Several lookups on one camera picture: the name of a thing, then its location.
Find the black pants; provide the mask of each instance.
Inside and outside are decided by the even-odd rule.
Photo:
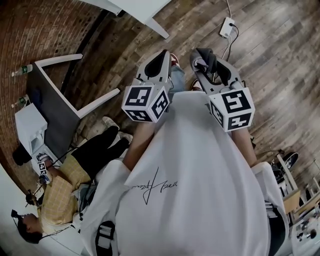
[[[119,129],[111,126],[102,134],[88,140],[81,147],[72,152],[72,156],[93,180],[96,174],[106,166],[111,160],[119,158],[129,147],[129,141],[120,139],[112,147]]]

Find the electrical outlet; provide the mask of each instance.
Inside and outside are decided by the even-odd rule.
[[[220,30],[220,33],[219,33],[220,36],[222,36],[223,38],[228,38],[228,36],[230,36],[230,34],[231,34],[233,27],[230,26],[230,23],[235,24],[235,21],[229,17],[226,17],[224,19],[224,23],[223,23],[221,30]]]

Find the white sneaker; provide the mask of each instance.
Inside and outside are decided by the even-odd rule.
[[[102,121],[105,123],[106,128],[116,126],[120,130],[120,127],[110,117],[104,116],[102,117]]]
[[[128,133],[124,133],[122,131],[119,131],[118,135],[120,136],[120,139],[127,139],[130,144],[131,144],[131,142],[132,142],[132,140],[134,138],[132,135],[130,135]]]
[[[39,163],[45,162],[47,160],[50,160],[52,162],[52,158],[50,156],[48,156],[46,153],[39,153],[36,156],[36,159],[38,160]]]

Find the plastic bottle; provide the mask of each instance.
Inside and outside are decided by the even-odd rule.
[[[30,101],[29,97],[28,97],[28,95],[25,95],[25,96],[19,98],[16,103],[11,104],[11,108],[14,108],[15,106],[20,106],[20,107],[24,108],[27,105],[28,101]]]
[[[22,66],[16,72],[12,72],[11,76],[12,77],[20,76],[20,75],[23,75],[23,74],[31,72],[32,69],[33,69],[33,67],[32,67],[31,64],[26,65],[26,66]]]

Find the gray panel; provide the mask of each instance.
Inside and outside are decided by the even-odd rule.
[[[48,123],[44,143],[57,158],[61,157],[69,149],[80,118],[60,98],[35,64],[28,74],[26,93]]]

